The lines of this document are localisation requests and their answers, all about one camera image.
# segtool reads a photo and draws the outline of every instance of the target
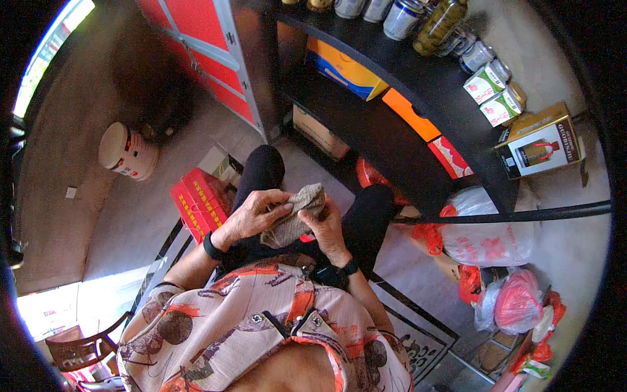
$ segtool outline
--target light switch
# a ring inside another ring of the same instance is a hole
[[[66,199],[73,199],[76,196],[76,188],[72,187],[72,186],[68,186],[68,190],[65,191],[65,198]]]

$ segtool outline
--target wooden chair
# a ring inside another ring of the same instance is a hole
[[[118,345],[108,335],[132,316],[133,313],[126,312],[114,325],[90,337],[76,339],[81,332],[79,326],[75,326],[45,339],[55,366],[64,373],[76,371],[102,361],[111,352],[117,352]]]

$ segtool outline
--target red gift box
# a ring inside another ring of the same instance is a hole
[[[196,244],[222,226],[231,210],[220,181],[198,168],[184,175],[170,194]]]
[[[438,158],[452,179],[474,174],[460,153],[446,137],[442,136],[429,143],[429,149]]]

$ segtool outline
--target floral blouse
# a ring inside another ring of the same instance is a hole
[[[224,391],[288,342],[326,349],[336,392],[413,390],[401,342],[353,296],[270,262],[205,289],[160,283],[122,334],[117,362],[130,392]]]

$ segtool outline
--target white bucket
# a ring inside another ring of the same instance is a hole
[[[146,143],[140,134],[121,122],[111,124],[100,139],[100,164],[136,181],[150,177],[158,160],[159,148]]]

